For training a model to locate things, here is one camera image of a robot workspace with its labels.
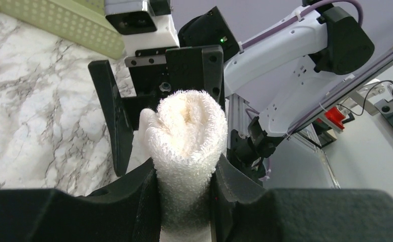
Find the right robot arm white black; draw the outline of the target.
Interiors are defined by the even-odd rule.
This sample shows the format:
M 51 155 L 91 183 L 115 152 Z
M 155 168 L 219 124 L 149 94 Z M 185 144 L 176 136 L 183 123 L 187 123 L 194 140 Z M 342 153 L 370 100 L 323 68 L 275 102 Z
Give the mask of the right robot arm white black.
M 111 139 L 113 167 L 126 173 L 140 112 L 168 95 L 207 91 L 229 106 L 228 160 L 250 177 L 310 118 L 322 92 L 365 65 L 374 44 L 336 1 L 303 1 L 276 25 L 238 42 L 218 8 L 179 31 L 170 1 L 106 1 L 106 20 L 122 36 L 135 97 L 122 98 L 110 63 L 88 65 Z

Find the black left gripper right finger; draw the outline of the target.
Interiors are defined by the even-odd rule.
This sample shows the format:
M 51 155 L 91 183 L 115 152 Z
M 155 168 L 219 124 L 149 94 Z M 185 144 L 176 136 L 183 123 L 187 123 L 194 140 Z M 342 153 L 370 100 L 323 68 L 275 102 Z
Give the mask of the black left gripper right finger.
M 264 189 L 221 156 L 213 241 L 393 241 L 393 198 L 378 190 Z

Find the white terry towel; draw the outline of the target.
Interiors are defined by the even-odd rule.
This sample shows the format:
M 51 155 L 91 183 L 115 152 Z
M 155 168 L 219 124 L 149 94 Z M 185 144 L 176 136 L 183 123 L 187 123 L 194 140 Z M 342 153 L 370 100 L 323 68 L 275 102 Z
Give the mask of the white terry towel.
M 177 91 L 140 113 L 138 139 L 156 170 L 160 241 L 210 241 L 209 186 L 227 145 L 227 119 L 205 91 Z

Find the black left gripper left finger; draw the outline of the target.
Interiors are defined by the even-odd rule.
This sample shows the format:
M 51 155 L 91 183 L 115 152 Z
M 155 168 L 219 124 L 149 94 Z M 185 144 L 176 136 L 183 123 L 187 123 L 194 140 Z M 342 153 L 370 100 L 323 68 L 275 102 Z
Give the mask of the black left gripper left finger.
M 0 190 L 0 241 L 158 241 L 160 202 L 151 159 L 88 196 Z

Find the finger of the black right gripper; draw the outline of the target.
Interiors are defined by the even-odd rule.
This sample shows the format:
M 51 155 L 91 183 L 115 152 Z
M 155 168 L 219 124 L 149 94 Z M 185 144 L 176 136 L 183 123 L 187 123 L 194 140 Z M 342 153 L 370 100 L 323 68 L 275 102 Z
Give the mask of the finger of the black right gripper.
M 110 135 L 113 168 L 120 177 L 126 174 L 134 130 L 129 124 L 122 98 L 108 60 L 96 60 L 88 64 L 98 99 Z

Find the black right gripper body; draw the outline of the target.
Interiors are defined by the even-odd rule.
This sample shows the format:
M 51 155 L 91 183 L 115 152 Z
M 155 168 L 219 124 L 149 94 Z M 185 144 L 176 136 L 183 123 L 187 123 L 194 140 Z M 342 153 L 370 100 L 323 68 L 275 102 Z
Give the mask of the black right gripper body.
M 206 91 L 225 108 L 223 66 L 239 46 L 219 8 L 190 20 L 178 38 L 179 47 L 137 50 L 125 59 L 136 96 L 125 98 L 124 108 L 135 131 L 142 109 L 156 108 L 176 91 Z

